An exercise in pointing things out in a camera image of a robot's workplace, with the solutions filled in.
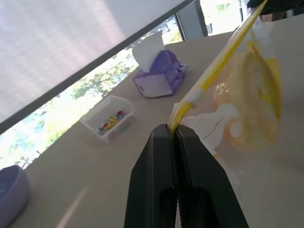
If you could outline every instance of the white table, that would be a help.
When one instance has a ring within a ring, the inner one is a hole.
[[[249,205],[243,212],[251,228],[304,224],[303,23],[304,16],[297,16],[267,25],[284,63],[282,140],[238,196],[241,203]],[[167,46],[190,67],[174,96],[145,99],[132,82],[133,74],[128,76],[110,94],[132,101],[137,109],[136,123],[109,145],[76,123],[26,169],[31,200],[10,228],[123,227],[130,173],[151,130],[167,123],[174,103],[190,90],[231,35]]]

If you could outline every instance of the small toy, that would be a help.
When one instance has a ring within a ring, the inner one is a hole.
[[[99,134],[103,135],[110,129],[112,129],[118,122],[123,119],[125,116],[125,112],[122,110],[119,110],[115,115],[112,115],[109,117],[106,121],[104,121],[101,126],[98,128],[99,129]]]

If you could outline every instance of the purple tissue box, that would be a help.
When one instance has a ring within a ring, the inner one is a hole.
[[[188,66],[181,64],[174,53],[163,50],[154,60],[150,72],[140,70],[133,81],[144,97],[169,96],[179,89],[187,69]]]

